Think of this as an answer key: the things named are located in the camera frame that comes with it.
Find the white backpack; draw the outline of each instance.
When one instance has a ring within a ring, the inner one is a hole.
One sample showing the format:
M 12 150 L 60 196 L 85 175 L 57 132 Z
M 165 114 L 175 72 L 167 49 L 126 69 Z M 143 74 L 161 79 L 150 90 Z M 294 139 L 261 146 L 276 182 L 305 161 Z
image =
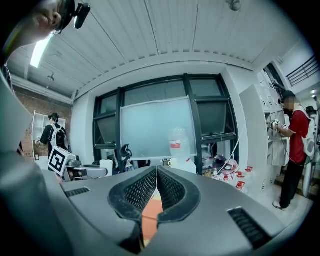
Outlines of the white backpack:
M 316 132 L 317 132 L 317 127 L 316 127 L 316 117 L 315 115 L 312 115 L 309 117 L 308 113 L 305 111 L 305 109 L 300 105 L 298 106 L 295 110 L 300 110 L 302 111 L 305 116 L 309 120 L 309 129 L 308 129 L 308 134 L 306 137 L 302 137 L 302 142 L 303 142 L 303 148 L 304 148 L 304 153 L 310 157 L 311 159 L 314 158 L 315 155 L 315 149 L 316 149 Z
M 62 130 L 62 128 L 57 128 L 54 124 L 52 124 L 52 127 L 54 129 L 53 134 L 52 134 L 52 139 L 50 141 L 52 147 L 61 147 L 64 146 L 65 149 L 68 149 L 68 140 L 67 140 L 67 135 Z

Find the black pants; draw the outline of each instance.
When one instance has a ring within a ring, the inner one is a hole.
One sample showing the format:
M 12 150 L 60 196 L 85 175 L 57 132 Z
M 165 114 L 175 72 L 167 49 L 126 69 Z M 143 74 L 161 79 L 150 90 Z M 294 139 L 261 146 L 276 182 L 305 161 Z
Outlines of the black pants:
M 305 168 L 305 162 L 306 160 L 297 164 L 289 160 L 282 184 L 280 200 L 280 206 L 282 208 L 287 208 L 290 205 L 290 201 L 294 199 L 294 196 L 298 189 L 300 178 Z

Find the white corrugated ceiling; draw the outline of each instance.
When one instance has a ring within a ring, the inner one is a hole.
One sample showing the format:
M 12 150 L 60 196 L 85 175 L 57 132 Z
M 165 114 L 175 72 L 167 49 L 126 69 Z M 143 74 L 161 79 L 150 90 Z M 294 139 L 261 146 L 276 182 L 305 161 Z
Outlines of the white corrugated ceiling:
M 287 22 L 267 0 L 243 0 L 240 11 L 225 0 L 85 2 L 91 12 L 81 29 L 70 24 L 52 38 L 39 68 L 29 65 L 34 45 L 19 49 L 8 62 L 11 72 L 71 97 L 106 73 L 160 55 L 226 56 L 254 69 Z

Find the red label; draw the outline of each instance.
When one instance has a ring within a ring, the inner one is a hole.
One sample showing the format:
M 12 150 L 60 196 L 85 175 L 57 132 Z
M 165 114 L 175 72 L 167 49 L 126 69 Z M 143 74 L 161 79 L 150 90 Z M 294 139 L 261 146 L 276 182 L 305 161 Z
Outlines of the red label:
M 181 144 L 171 144 L 172 149 L 180 149 Z

